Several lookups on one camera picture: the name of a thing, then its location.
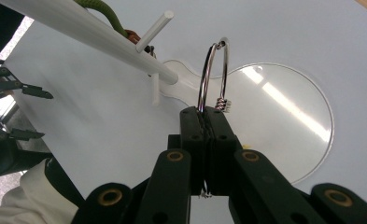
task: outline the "white table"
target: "white table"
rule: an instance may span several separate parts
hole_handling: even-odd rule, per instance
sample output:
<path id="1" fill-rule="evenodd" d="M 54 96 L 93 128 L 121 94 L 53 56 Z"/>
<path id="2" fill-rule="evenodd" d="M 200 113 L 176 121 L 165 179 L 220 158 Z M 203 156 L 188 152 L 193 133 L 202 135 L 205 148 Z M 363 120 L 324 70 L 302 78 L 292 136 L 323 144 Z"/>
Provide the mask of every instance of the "white table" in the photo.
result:
<path id="1" fill-rule="evenodd" d="M 160 61 L 177 59 L 200 74 L 210 44 L 228 36 L 232 69 L 282 63 L 311 77 L 329 99 L 335 136 L 328 158 L 295 187 L 332 182 L 367 201 L 367 9 L 346 0 L 106 2 L 140 35 L 166 9 L 175 12 L 151 43 Z M 146 74 L 41 24 L 7 67 L 54 95 L 16 99 L 83 196 L 105 182 L 133 187 L 147 178 L 167 135 L 179 132 L 185 105 L 162 97 L 152 106 Z M 192 223 L 232 223 L 225 198 L 193 198 L 191 216 Z"/>

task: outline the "brass screw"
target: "brass screw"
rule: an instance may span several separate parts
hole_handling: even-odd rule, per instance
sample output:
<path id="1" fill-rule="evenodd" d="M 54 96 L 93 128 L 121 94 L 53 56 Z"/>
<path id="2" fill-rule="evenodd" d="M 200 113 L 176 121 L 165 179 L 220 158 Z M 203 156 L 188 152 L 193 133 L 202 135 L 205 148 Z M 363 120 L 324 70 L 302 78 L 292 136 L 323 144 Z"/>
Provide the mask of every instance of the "brass screw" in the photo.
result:
<path id="1" fill-rule="evenodd" d="M 251 151 L 244 151 L 242 156 L 246 161 L 258 161 L 260 159 L 258 154 Z"/>
<path id="2" fill-rule="evenodd" d="M 181 161 L 183 160 L 183 154 L 178 151 L 172 151 L 166 155 L 169 161 Z"/>
<path id="3" fill-rule="evenodd" d="M 102 206 L 111 206 L 118 203 L 122 198 L 122 192 L 119 189 L 106 189 L 98 196 L 98 203 Z"/>
<path id="4" fill-rule="evenodd" d="M 343 207 L 350 207 L 353 204 L 352 199 L 348 195 L 335 189 L 326 189 L 325 196 L 330 201 Z"/>

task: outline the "white pipe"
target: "white pipe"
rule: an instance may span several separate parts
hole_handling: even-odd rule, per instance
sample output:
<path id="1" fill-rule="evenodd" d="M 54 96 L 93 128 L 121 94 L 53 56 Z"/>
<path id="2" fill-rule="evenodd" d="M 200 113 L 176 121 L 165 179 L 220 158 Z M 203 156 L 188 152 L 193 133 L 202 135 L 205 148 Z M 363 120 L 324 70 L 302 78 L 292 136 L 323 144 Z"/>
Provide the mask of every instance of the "white pipe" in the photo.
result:
<path id="1" fill-rule="evenodd" d="M 147 74 L 160 74 L 168 84 L 177 83 L 177 74 L 72 0 L 0 0 L 0 4 L 47 25 L 65 35 L 128 63 Z"/>
<path id="2" fill-rule="evenodd" d="M 150 29 L 142 36 L 142 38 L 136 44 L 136 51 L 142 52 L 142 50 L 150 43 L 150 41 L 162 30 L 162 28 L 174 18 L 173 11 L 165 11 L 160 18 L 150 27 Z"/>

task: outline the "key ring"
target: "key ring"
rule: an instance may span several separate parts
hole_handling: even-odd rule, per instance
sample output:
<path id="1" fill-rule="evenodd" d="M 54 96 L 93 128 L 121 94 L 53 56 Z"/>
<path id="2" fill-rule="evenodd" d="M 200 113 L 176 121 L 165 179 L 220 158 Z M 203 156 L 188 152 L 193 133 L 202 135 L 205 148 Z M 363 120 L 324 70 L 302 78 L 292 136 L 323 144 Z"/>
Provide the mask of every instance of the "key ring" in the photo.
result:
<path id="1" fill-rule="evenodd" d="M 198 96 L 197 108 L 200 113 L 204 113 L 205 109 L 205 101 L 206 101 L 207 88 L 209 84 L 210 69 L 212 67 L 212 62 L 215 57 L 215 52 L 217 49 L 221 49 L 223 47 L 224 47 L 223 76 L 221 80 L 220 96 L 217 100 L 215 108 L 223 112 L 228 112 L 228 108 L 230 107 L 231 102 L 229 102 L 227 99 L 224 98 L 226 92 L 227 70 L 229 63 L 229 40 L 226 37 L 223 37 L 218 44 L 215 43 L 210 47 L 206 55 L 203 75 L 201 77 L 200 93 Z"/>

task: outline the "white surface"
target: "white surface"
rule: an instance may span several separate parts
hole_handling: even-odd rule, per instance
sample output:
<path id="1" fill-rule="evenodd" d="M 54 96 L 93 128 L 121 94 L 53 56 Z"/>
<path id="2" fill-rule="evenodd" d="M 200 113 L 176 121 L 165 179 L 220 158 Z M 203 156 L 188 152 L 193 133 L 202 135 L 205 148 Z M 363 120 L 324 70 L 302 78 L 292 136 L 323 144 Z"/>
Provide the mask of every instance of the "white surface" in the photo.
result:
<path id="1" fill-rule="evenodd" d="M 133 43 L 75 1 L 0 0 L 0 3 L 148 74 L 159 73 L 169 84 L 176 83 L 176 74 L 145 52 L 136 51 Z"/>
<path id="2" fill-rule="evenodd" d="M 179 75 L 175 85 L 162 84 L 164 95 L 197 105 L 201 78 L 178 61 L 165 62 Z M 209 80 L 207 104 L 215 106 L 221 77 Z M 313 173 L 332 142 L 332 112 L 315 84 L 285 66 L 246 65 L 227 77 L 225 113 L 246 148 L 263 153 L 291 183 Z"/>
<path id="3" fill-rule="evenodd" d="M 346 0 L 107 3 L 140 35 L 174 10 L 152 44 L 159 60 L 180 60 L 196 74 L 210 44 L 227 36 L 231 68 L 281 63 L 309 76 L 331 104 L 335 135 L 328 158 L 296 187 L 332 182 L 367 201 L 367 9 Z M 151 81 L 142 72 L 42 25 L 23 37 L 7 66 L 54 94 L 52 101 L 17 98 L 84 196 L 107 181 L 139 183 L 166 149 L 167 134 L 178 133 L 183 104 L 162 97 L 151 106 Z M 201 200 L 191 223 L 232 223 L 227 207 Z"/>

